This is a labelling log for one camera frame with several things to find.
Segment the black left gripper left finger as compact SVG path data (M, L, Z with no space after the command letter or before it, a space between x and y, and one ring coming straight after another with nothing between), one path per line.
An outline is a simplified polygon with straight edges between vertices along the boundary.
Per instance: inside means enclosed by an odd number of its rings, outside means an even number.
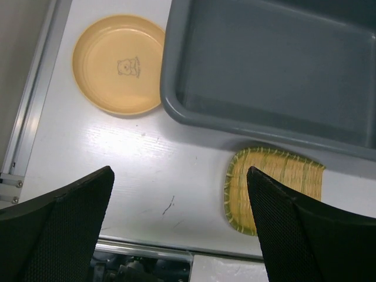
M114 180L105 166L1 209L1 281L85 281Z

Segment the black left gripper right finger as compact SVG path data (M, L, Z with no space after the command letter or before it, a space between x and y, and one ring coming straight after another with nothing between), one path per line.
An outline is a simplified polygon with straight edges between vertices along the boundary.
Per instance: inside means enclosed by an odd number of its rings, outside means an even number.
M258 168L247 189L269 281L375 281L375 219L297 192Z

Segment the woven bamboo tray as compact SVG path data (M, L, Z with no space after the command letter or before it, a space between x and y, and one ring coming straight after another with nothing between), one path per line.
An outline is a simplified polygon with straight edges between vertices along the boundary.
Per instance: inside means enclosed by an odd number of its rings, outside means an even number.
M224 212L228 223L240 233L256 236L247 172L256 167L289 188L321 200L325 166L305 156L264 146L241 149L232 158L224 181Z

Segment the yellow bear plate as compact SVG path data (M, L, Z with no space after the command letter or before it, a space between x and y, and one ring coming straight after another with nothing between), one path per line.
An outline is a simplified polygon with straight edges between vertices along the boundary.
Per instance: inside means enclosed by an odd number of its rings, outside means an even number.
M161 104L165 31L136 15L112 15L89 26L72 54L83 96L114 115L141 115Z

